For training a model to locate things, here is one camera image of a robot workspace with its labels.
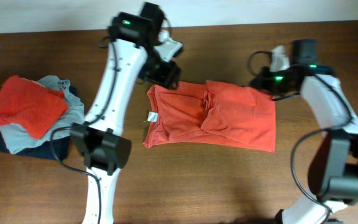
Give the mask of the red printed t-shirt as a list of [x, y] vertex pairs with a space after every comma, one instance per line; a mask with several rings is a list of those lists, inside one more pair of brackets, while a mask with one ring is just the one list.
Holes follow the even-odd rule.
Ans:
[[153, 85], [146, 148], [195, 142], [274, 152], [275, 103], [251, 87], [208, 80], [180, 82], [177, 90]]

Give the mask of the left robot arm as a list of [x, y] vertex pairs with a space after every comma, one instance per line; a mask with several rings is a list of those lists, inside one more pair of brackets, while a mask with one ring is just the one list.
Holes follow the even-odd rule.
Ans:
[[108, 50], [104, 74], [83, 124], [72, 124], [70, 137], [84, 159], [88, 194], [83, 223], [113, 223], [117, 178], [132, 143], [122, 136], [128, 102], [137, 80], [178, 88], [180, 68], [173, 58], [183, 44], [163, 30], [160, 6], [145, 2], [138, 15], [119, 13], [100, 46]]

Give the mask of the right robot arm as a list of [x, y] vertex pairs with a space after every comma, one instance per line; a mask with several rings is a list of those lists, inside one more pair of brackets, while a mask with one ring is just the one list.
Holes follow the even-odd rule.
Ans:
[[[281, 209], [273, 223], [336, 223], [331, 216], [358, 203], [358, 117], [346, 99], [334, 69], [318, 59], [316, 41], [294, 40], [287, 56], [282, 45], [267, 51], [268, 67], [254, 74], [250, 86], [269, 94], [273, 101], [302, 97], [311, 108], [319, 129], [302, 136], [290, 155], [290, 169], [302, 196]], [[295, 170], [296, 150], [308, 138], [324, 139], [308, 169], [308, 188]]]

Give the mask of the folded orange-red garment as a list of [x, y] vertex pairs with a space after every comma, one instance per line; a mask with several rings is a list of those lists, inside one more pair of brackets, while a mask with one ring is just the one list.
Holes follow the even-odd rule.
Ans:
[[40, 139], [67, 112], [63, 98], [61, 91], [11, 76], [0, 89], [0, 126], [19, 124], [29, 136]]

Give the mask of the folded navy garment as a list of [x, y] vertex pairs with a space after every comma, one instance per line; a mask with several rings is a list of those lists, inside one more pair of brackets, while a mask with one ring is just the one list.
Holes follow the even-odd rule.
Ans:
[[[47, 141], [43, 143], [41, 146], [36, 147], [35, 149], [25, 149], [18, 154], [14, 154], [17, 156], [29, 156], [29, 157], [38, 157], [41, 159], [54, 159], [54, 156], [50, 150], [50, 145], [54, 146], [55, 152], [57, 156], [61, 159], [67, 157], [68, 154], [68, 146], [70, 142], [70, 133], [68, 131], [59, 131], [58, 133], [53, 135], [53, 142]], [[2, 138], [0, 132], [0, 152], [12, 154], [7, 150], [5, 142]]]

